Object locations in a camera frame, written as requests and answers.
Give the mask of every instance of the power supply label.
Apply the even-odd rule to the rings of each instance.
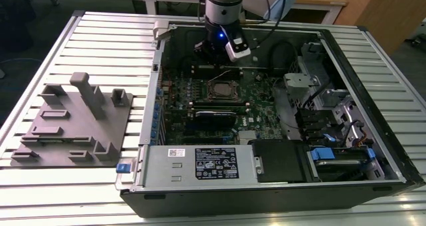
[[[199,180],[238,179],[235,148],[195,149],[195,177]]]

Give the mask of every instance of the wooden cabinet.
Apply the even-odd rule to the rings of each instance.
[[[368,27],[392,54],[426,17],[426,0],[349,0],[336,24]]]

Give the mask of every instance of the barcode sticker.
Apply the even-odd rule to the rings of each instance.
[[[185,149],[169,149],[169,157],[185,157],[186,150]]]

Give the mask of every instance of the cable connector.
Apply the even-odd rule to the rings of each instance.
[[[364,122],[361,122],[361,121],[360,121],[360,122],[357,122],[357,127],[361,127],[361,128],[362,128],[362,127],[365,127],[365,123],[364,123]]]

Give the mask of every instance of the aluminum extrusion table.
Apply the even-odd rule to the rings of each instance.
[[[10,166],[20,135],[43,104],[38,96],[47,83],[69,84],[75,71],[91,75],[103,91],[133,93],[131,116],[122,158],[137,156],[159,19],[197,21],[194,17],[78,12],[0,130],[0,167]],[[361,81],[405,150],[426,179],[426,103],[366,31],[354,26],[284,23],[289,27],[332,31]],[[66,90],[77,89],[71,85]],[[426,224],[426,188],[378,198],[349,210],[292,212],[201,218],[142,219],[123,202],[115,169],[0,170],[0,225],[413,225]],[[131,183],[133,175],[122,182]]]

